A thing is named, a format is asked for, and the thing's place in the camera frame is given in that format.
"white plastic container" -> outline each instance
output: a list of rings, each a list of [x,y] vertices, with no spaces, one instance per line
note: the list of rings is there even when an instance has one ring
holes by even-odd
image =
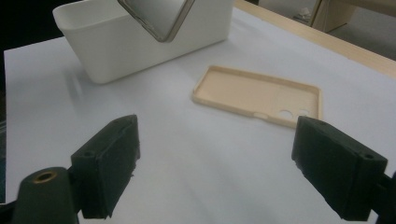
[[[86,0],[53,10],[58,28],[95,83],[174,59],[227,38],[233,0],[195,0],[171,43],[157,42],[117,0]]]

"beige phone case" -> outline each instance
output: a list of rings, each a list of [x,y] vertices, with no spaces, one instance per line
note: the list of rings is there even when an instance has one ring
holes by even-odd
[[[209,67],[192,99],[292,128],[299,116],[322,117],[321,90],[315,86],[219,66]]]

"white bin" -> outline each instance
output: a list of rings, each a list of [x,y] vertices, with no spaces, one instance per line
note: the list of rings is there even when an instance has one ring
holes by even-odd
[[[171,43],[157,42],[117,0],[53,10],[58,28],[95,83],[107,83],[227,38],[233,0],[195,0]]]

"white table surface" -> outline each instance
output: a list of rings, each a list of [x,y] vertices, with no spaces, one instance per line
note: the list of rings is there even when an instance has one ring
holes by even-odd
[[[293,129],[191,100],[211,64],[317,85],[324,120],[396,170],[396,81],[238,9],[228,40],[106,85],[88,80],[64,38],[5,61],[7,202],[32,172],[69,167],[111,120],[138,116],[142,158],[113,218],[81,223],[347,223],[291,160]]]

